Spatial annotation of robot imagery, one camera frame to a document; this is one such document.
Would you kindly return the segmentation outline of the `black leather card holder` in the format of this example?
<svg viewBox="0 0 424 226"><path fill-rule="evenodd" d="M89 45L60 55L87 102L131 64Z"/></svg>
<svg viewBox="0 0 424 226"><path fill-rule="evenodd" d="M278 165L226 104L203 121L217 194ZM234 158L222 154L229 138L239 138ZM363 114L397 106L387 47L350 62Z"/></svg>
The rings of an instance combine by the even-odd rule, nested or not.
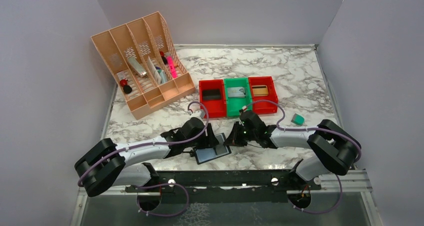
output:
<svg viewBox="0 0 424 226"><path fill-rule="evenodd" d="M215 136L219 141L219 145L224 145L224 141L226 140L225 134L220 133L220 134L216 134ZM197 164L203 164L223 156L216 156L214 148L209 148L209 149L196 150L194 152L194 157L196 159Z"/></svg>

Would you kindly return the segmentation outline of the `grey card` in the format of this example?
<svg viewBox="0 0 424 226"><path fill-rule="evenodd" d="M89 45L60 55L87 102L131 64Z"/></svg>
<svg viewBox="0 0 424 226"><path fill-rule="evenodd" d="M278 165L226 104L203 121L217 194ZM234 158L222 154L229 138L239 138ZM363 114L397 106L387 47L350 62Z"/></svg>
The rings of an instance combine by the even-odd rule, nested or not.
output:
<svg viewBox="0 0 424 226"><path fill-rule="evenodd" d="M221 100L222 95L220 89L206 89L202 90L202 100L203 101L212 101L212 100Z"/></svg>

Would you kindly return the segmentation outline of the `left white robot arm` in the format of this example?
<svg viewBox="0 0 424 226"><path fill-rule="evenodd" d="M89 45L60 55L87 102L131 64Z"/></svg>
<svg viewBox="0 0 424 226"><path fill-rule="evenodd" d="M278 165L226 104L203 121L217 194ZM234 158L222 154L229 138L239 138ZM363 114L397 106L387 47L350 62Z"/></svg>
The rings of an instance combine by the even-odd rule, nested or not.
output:
<svg viewBox="0 0 424 226"><path fill-rule="evenodd" d="M94 197L112 186L136 185L151 191L157 177L146 167L138 169L136 176L128 167L152 159L165 159L182 154L186 148L193 150L214 148L219 145L210 123L191 117L182 127L171 129L159 136L135 143L114 143L104 138L93 146L74 165L79 176L78 186Z"/></svg>

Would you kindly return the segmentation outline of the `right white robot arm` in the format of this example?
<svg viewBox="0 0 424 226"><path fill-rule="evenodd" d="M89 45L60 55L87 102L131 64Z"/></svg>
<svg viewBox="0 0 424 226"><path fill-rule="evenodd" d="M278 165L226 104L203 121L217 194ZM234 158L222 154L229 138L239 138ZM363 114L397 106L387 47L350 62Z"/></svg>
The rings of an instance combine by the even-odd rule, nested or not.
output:
<svg viewBox="0 0 424 226"><path fill-rule="evenodd" d="M315 128L282 128L266 125L255 112L247 110L234 123L224 145L246 146L250 141L262 148L297 147L314 152L291 169L288 182L294 189L303 188L322 174L346 175L362 155L360 144L328 119Z"/></svg>

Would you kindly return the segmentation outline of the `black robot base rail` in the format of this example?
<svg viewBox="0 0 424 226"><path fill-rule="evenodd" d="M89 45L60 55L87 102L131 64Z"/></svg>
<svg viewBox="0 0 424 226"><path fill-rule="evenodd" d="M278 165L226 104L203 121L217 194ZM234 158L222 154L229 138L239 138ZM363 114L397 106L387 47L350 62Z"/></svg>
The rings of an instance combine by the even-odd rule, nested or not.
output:
<svg viewBox="0 0 424 226"><path fill-rule="evenodd" d="M141 200L161 203L232 203L283 202L287 193L320 190L313 180L307 183L291 181L290 170L219 170L219 171L157 171L148 185L160 188L141 189L131 185L127 193L136 193Z"/></svg>

